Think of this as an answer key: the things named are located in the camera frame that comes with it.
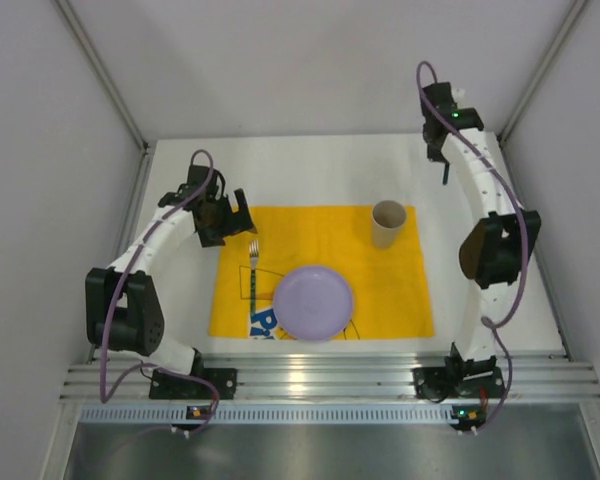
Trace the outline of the metal fork teal handle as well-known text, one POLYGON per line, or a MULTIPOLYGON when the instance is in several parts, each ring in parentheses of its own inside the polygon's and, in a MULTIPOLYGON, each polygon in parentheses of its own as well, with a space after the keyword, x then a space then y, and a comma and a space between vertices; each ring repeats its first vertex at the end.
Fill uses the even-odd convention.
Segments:
POLYGON ((259 241, 254 239, 249 245, 250 261, 250 316, 256 314, 256 275, 259 261, 259 241))

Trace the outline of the beige paper cup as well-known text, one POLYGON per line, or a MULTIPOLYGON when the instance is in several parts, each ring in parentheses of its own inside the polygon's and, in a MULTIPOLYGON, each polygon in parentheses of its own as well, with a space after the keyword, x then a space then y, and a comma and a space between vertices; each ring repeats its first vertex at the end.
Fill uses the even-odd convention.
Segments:
POLYGON ((376 248, 387 249, 396 241, 407 221, 407 210, 398 202, 383 200, 371 211, 371 238, 376 248))

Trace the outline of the purple plastic plate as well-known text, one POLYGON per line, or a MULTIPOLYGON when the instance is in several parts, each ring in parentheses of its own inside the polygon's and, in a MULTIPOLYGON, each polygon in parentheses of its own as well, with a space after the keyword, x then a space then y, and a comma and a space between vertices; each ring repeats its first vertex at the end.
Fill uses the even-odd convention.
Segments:
POLYGON ((296 340, 325 342, 343 333, 354 313, 350 284, 322 265, 298 267, 277 284, 272 310, 280 327, 296 340))

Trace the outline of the yellow pikachu cloth placemat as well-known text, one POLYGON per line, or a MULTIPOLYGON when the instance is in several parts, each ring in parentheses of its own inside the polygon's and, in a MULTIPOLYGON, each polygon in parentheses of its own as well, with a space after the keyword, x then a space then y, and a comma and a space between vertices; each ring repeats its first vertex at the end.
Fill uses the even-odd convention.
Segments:
POLYGON ((208 333, 232 339, 291 340, 272 300, 292 270, 322 265, 340 273, 354 294, 347 340, 431 338, 434 321, 416 210, 388 249, 373 246, 370 206, 261 206, 251 214, 258 233, 227 239, 220 249, 208 333), (259 241, 256 314, 250 316, 249 245, 259 241))

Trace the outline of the metal spoon teal handle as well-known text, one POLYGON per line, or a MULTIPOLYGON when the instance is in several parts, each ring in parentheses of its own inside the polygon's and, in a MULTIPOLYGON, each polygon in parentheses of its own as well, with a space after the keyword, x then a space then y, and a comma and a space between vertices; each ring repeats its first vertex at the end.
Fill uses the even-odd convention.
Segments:
POLYGON ((444 165, 443 178, 442 178, 442 184, 445 186, 448 184, 449 171, 450 171, 450 165, 448 163, 446 163, 444 165))

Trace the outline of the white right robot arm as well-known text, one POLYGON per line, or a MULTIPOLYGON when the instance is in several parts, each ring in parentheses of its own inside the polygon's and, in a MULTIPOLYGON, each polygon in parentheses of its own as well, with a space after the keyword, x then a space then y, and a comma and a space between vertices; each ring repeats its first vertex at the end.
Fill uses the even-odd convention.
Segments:
POLYGON ((473 227, 458 250, 469 282, 460 331, 443 366, 418 374, 418 395, 494 398, 504 389, 496 335, 520 307, 541 218, 517 199, 496 166, 498 149, 490 146, 477 111, 461 106, 451 84, 433 81, 420 95, 427 158, 456 175, 473 227))

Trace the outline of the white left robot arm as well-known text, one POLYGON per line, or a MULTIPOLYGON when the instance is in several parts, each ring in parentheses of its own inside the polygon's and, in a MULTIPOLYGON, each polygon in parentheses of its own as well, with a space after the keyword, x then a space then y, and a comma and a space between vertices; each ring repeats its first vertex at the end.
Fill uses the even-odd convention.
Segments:
POLYGON ((224 246, 229 236, 256 231, 244 190, 236 189, 230 201, 225 188, 217 169, 190 166, 186 181, 160 198, 130 247, 108 267, 86 275, 86 333, 103 360, 122 352, 179 375, 202 373, 201 353, 167 332, 155 276, 194 236, 210 248, 224 246))

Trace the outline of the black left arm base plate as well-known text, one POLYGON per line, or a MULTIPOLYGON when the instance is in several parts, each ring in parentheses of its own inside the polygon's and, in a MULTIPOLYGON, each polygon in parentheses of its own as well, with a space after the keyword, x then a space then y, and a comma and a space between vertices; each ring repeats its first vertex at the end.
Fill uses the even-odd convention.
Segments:
POLYGON ((234 368, 204 368, 204 383, 168 375, 152 374, 149 398, 152 400, 232 400, 237 388, 238 371, 234 368))

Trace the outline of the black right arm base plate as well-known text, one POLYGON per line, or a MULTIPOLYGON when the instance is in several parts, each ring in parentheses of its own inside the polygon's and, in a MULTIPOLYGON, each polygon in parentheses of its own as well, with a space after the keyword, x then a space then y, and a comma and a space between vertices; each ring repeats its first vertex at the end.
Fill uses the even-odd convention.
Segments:
POLYGON ((412 374, 416 397, 434 403, 447 399, 478 399, 482 393, 495 399, 504 393, 505 382, 498 367, 464 377, 453 377, 443 367, 415 368, 412 374))

